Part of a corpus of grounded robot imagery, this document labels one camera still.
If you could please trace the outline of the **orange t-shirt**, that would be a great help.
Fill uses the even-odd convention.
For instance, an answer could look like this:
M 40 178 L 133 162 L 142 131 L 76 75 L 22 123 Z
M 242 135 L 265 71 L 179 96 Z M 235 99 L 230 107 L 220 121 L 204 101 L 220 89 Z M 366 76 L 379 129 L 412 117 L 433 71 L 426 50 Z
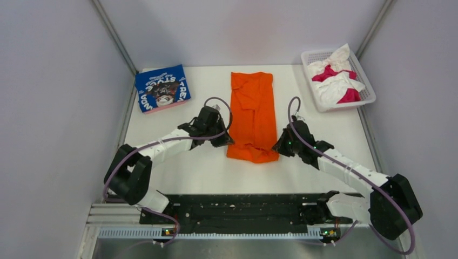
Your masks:
M 277 123 L 273 94 L 273 75 L 265 72 L 231 73 L 233 122 L 229 130 L 235 144 L 227 148 L 231 159 L 252 163 L 277 161 Z

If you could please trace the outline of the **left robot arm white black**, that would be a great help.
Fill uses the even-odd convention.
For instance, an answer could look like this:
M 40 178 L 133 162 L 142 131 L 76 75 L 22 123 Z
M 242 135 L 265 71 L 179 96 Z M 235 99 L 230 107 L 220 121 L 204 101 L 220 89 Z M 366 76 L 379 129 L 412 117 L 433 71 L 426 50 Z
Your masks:
M 120 146 L 104 178 L 104 188 L 112 190 L 131 206 L 152 210 L 160 223 L 169 222 L 173 208 L 169 199 L 152 187 L 155 166 L 182 152 L 209 141 L 213 147 L 235 143 L 229 135 L 220 112 L 210 106 L 201 108 L 199 115 L 183 123 L 170 134 L 144 146 Z

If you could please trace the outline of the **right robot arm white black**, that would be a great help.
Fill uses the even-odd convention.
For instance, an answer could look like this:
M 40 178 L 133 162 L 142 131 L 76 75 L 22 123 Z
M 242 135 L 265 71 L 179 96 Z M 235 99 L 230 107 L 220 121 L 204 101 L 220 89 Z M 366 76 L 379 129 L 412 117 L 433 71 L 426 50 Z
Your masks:
M 406 177 L 388 176 L 370 170 L 342 155 L 330 143 L 316 141 L 307 124 L 292 117 L 273 150 L 301 161 L 353 188 L 358 196 L 329 191 L 318 201 L 316 214 L 323 222 L 346 217 L 371 225 L 388 240 L 408 230 L 423 217 L 423 211 Z

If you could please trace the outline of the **folded pink t-shirt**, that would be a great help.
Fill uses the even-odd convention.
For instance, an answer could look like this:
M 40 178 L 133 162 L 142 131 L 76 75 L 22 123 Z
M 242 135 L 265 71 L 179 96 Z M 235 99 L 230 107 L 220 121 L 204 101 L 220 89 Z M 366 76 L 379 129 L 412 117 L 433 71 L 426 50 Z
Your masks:
M 174 102 L 174 103 L 171 103 L 171 104 L 168 104 L 168 105 L 164 105 L 164 106 L 161 106 L 161 107 L 155 107 L 152 110 L 144 112 L 144 114 L 150 114 L 150 113 L 162 111 L 162 110 L 165 110 L 165 109 L 168 109 L 168 108 L 171 108 L 171 107 L 176 107 L 176 106 L 185 104 L 187 102 L 188 102 L 188 100 L 183 100 L 183 101 L 177 101 L 177 102 Z

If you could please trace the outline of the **folded blue printed t-shirt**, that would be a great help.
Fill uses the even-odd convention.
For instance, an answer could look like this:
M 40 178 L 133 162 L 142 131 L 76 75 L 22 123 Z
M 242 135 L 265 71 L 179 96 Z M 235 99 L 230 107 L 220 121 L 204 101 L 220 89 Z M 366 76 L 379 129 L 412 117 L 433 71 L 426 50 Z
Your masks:
M 141 72 L 135 76 L 135 87 L 142 113 L 155 107 L 191 99 L 182 65 Z

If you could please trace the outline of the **white and pink crumpled t-shirt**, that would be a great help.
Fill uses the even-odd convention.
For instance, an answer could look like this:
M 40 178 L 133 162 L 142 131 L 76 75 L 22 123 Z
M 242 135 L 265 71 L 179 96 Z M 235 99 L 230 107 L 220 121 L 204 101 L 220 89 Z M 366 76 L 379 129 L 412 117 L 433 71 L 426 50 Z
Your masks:
M 318 103 L 329 107 L 361 100 L 360 92 L 366 86 L 357 80 L 357 73 L 349 62 L 350 48 L 345 44 L 328 58 L 307 65 L 312 88 L 318 95 Z

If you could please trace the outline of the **white plastic basket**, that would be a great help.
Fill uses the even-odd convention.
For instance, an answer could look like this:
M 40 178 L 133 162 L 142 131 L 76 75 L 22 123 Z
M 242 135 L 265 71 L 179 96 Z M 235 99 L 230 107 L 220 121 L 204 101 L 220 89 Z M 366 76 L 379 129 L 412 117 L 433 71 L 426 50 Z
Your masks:
M 304 73 L 319 112 L 357 108 L 376 101 L 375 92 L 348 44 L 305 51 Z

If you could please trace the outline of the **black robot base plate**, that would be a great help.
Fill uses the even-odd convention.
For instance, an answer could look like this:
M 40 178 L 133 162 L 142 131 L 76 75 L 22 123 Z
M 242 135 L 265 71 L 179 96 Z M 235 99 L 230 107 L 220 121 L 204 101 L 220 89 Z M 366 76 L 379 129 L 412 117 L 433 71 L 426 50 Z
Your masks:
M 178 221 L 181 234 L 305 234 L 316 224 L 351 223 L 327 212 L 331 194 L 168 194 L 162 216 L 142 209 L 136 221 Z

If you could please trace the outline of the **aluminium rail frame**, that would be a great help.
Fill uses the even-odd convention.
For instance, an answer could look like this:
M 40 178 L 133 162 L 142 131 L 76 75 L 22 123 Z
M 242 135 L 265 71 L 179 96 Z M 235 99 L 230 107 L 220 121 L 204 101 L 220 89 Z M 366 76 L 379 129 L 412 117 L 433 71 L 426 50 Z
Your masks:
M 87 225 L 100 237 L 153 240 L 317 240 L 333 243 L 355 220 L 323 219 L 315 206 L 303 203 L 173 204 L 163 215 L 127 204 L 93 205 Z

